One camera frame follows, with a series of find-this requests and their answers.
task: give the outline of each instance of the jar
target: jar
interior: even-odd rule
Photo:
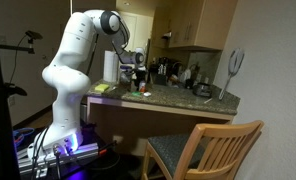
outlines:
[[[120,66],[119,72],[119,84],[121,85],[131,85],[132,80],[132,67],[127,65]]]

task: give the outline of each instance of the gray chair cushion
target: gray chair cushion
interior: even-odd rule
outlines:
[[[179,134],[148,138],[148,142],[158,153],[172,177],[175,174],[178,161],[189,136],[190,134]],[[197,146],[189,168],[197,168],[203,153],[204,149],[201,146]]]

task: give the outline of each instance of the black pole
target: black pole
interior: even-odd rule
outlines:
[[[8,49],[8,50],[15,50],[15,51],[27,51],[29,54],[35,54],[34,48],[17,47],[17,46],[9,46],[9,45],[0,44],[0,49]]]
[[[8,108],[8,90],[4,85],[0,66],[0,160],[2,179],[20,179],[17,149]]]

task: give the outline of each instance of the kitchen counter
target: kitchen counter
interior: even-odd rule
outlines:
[[[109,89],[95,92],[101,83]],[[151,96],[145,97],[134,94],[134,86],[127,89],[100,80],[87,93],[87,122],[96,124],[96,132],[105,142],[116,140],[117,152],[143,156],[148,137],[190,133],[197,123],[231,124],[239,98],[226,92],[219,101],[220,89],[211,88],[210,101],[195,96],[192,90],[154,84],[146,85]]]
[[[100,83],[109,84],[109,89],[103,93],[94,91]],[[228,92],[225,93],[224,98],[220,101],[218,95],[220,89],[212,86],[212,99],[206,97],[195,96],[192,90],[179,89],[175,87],[168,87],[163,85],[147,84],[146,89],[151,93],[151,96],[146,97],[143,95],[134,95],[135,89],[130,90],[120,87],[115,83],[108,83],[102,80],[92,85],[87,93],[88,97],[98,97],[111,100],[122,100],[125,102],[135,102],[145,105],[155,105],[164,108],[179,108],[181,110],[202,111],[205,113],[216,113],[222,115],[236,115],[237,107],[240,99]]]

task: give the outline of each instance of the upper cabinet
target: upper cabinet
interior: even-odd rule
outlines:
[[[155,9],[154,21],[151,32],[151,44],[154,47],[168,47],[168,39],[163,35],[170,31],[170,8],[157,7]]]
[[[223,49],[237,0],[176,0],[169,47]]]

